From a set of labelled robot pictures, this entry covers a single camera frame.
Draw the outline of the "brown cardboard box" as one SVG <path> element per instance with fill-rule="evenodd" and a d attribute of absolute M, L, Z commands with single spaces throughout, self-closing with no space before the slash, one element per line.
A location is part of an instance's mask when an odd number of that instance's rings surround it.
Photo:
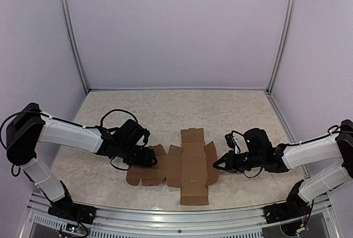
<path fill-rule="evenodd" d="M 160 144 L 151 146 L 157 164 L 151 168 L 133 166 L 127 171 L 126 182 L 132 186 L 158 186 L 163 181 L 180 189 L 181 205 L 209 205 L 208 187 L 217 183 L 219 171 L 215 143 L 205 143 L 203 128 L 180 131 L 181 145 L 170 145 L 166 151 Z"/>

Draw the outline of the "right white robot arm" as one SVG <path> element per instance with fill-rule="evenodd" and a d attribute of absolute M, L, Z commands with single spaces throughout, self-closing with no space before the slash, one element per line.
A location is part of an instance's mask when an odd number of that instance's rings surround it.
<path fill-rule="evenodd" d="M 334 160 L 315 176 L 293 186 L 282 206 L 287 218 L 294 218 L 317 196 L 352 180 L 352 121 L 349 119 L 330 127 L 325 135 L 277 146 L 272 146 L 265 130 L 253 128 L 242 134 L 248 149 L 243 153 L 239 152 L 235 134 L 232 131 L 225 136 L 230 150 L 213 163 L 214 168 L 230 173 L 245 173 L 253 168 L 285 173 L 309 163 Z"/>

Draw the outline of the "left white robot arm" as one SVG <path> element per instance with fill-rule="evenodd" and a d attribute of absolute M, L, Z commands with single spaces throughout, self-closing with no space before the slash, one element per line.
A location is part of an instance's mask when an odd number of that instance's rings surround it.
<path fill-rule="evenodd" d="M 26 174 L 63 217 L 70 219 L 77 214 L 77 206 L 65 184 L 38 160 L 37 145 L 58 144 L 106 156 L 109 160 L 120 158 L 129 167 L 153 167 L 158 161 L 155 151 L 147 147 L 150 132 L 132 113 L 129 115 L 122 126 L 106 128 L 103 120 L 98 125 L 86 126 L 55 117 L 42 111 L 37 103 L 29 103 L 3 121 L 1 145 L 8 161 Z"/>

